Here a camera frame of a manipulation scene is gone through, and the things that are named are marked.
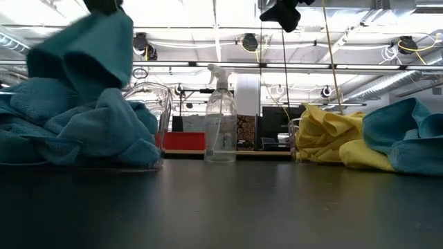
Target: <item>fluorescent light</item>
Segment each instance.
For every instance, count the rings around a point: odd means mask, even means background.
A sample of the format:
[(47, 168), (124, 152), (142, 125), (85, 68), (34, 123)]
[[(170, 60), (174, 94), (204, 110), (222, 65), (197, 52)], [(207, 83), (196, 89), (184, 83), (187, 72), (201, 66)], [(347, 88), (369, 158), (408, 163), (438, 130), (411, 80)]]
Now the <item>fluorescent light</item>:
[(408, 66), (409, 70), (443, 70), (443, 66)]
[(443, 4), (417, 4), (417, 8), (443, 8)]
[(132, 66), (189, 66), (189, 62), (133, 62)]
[[(284, 68), (284, 63), (268, 63), (269, 68)], [(287, 68), (329, 68), (329, 64), (286, 64)]]
[(337, 69), (399, 69), (400, 66), (393, 65), (337, 65)]
[(209, 64), (215, 64), (225, 67), (258, 67), (258, 63), (230, 63), (230, 62), (197, 62), (197, 66), (208, 66)]
[[(328, 106), (331, 106), (331, 107), (337, 107), (338, 106), (338, 103), (327, 103), (327, 105)], [(344, 107), (364, 107), (366, 104), (359, 104), (359, 103), (354, 103), (354, 104), (352, 104), (352, 103), (342, 103), (341, 104), (342, 106), (344, 106)]]
[[(180, 100), (173, 100), (172, 103), (180, 103)], [(191, 104), (205, 104), (205, 101), (203, 100), (185, 100), (181, 102), (182, 104), (187, 104), (187, 103), (191, 103)]]
[(9, 60), (9, 59), (2, 59), (0, 60), (0, 65), (6, 66), (26, 66), (25, 60)]
[[(272, 101), (261, 101), (262, 104), (275, 104), (275, 102)], [(330, 106), (330, 107), (337, 107), (338, 103), (320, 103), (320, 102), (304, 102), (306, 104), (314, 105), (314, 106)], [(286, 102), (279, 102), (279, 105), (282, 107), (287, 107)], [(290, 102), (290, 105), (302, 105), (301, 102)], [(366, 104), (359, 104), (359, 103), (342, 103), (341, 104), (344, 107), (364, 107)]]

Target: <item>yellow cable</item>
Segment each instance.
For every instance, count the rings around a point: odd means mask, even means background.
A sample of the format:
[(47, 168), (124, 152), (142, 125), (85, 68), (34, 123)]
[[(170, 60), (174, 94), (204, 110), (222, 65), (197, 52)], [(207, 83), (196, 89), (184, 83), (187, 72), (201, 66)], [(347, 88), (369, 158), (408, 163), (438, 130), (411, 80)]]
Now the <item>yellow cable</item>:
[[(263, 80), (263, 75), (261, 75), (261, 76), (262, 76), (262, 81), (264, 83), (264, 87), (266, 87), (266, 91), (268, 91), (269, 97), (271, 97), (271, 99), (277, 104), (278, 107), (282, 107), (280, 104), (278, 104), (278, 101), (272, 97), (271, 92), (269, 91), (269, 88), (266, 85), (266, 82)], [(291, 121), (291, 118), (289, 117), (289, 114), (286, 111), (286, 109), (284, 107), (282, 107), (282, 108), (283, 108), (283, 111), (286, 113), (286, 117), (288, 117), (288, 122)]]
[(335, 86), (335, 91), (337, 93), (338, 109), (340, 110), (340, 114), (343, 115), (343, 107), (341, 106), (340, 94), (338, 94), (338, 84), (337, 84), (337, 76), (336, 76), (336, 72), (335, 72), (334, 56), (332, 54), (331, 37), (329, 35), (329, 27), (327, 26), (326, 0), (322, 0), (322, 4), (323, 4), (323, 15), (325, 16), (327, 45), (329, 47), (329, 53), (330, 53), (331, 65), (332, 65), (332, 74), (334, 75), (334, 86)]
[(421, 49), (405, 48), (405, 47), (403, 47), (402, 45), (400, 45), (400, 43), (402, 42), (402, 40), (400, 40), (400, 41), (398, 42), (397, 45), (398, 45), (399, 48), (402, 48), (402, 49), (407, 50), (407, 51), (412, 51), (412, 52), (422, 52), (422, 51), (426, 51), (426, 50), (428, 50), (428, 49), (431, 49), (431, 48), (433, 48), (435, 45), (437, 45), (437, 41), (438, 41), (438, 37), (439, 37), (439, 36), (440, 36), (440, 34), (436, 34), (434, 44), (430, 45), (430, 46), (427, 47), (427, 48), (421, 48)]
[(418, 58), (423, 62), (423, 64), (427, 65), (427, 63), (424, 61), (424, 59), (422, 58), (422, 56), (420, 56), (420, 54), (418, 52), (415, 52), (418, 56)]

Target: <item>countertop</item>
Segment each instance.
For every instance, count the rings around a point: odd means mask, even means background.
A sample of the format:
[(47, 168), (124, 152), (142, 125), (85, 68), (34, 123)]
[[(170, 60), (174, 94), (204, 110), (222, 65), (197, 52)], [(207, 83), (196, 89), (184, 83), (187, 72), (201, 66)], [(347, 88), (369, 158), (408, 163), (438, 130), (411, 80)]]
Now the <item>countertop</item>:
[(166, 160), (150, 174), (2, 172), (2, 248), (441, 248), (443, 180)]

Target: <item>spray bottle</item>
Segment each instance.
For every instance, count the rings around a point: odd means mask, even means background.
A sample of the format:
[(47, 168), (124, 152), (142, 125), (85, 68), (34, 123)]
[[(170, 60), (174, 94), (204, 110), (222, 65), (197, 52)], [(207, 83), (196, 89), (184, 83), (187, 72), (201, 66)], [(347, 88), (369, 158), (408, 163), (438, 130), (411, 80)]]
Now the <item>spray bottle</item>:
[(228, 90), (228, 72), (209, 64), (211, 83), (217, 78), (217, 89), (209, 97), (205, 117), (205, 161), (229, 163), (237, 156), (237, 107)]

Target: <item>spray nozzle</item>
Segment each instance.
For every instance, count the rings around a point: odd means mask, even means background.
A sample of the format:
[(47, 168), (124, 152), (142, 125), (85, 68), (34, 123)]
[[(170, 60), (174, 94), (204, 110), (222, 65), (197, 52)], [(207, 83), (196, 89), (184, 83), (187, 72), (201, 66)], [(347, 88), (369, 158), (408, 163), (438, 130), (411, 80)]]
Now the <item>spray nozzle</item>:
[(230, 72), (228, 72), (225, 68), (222, 68), (216, 64), (209, 64), (208, 70), (210, 71), (209, 84), (211, 84), (214, 79), (217, 78), (217, 88), (221, 86), (220, 84), (226, 84), (226, 86), (228, 85), (228, 76), (230, 75)]

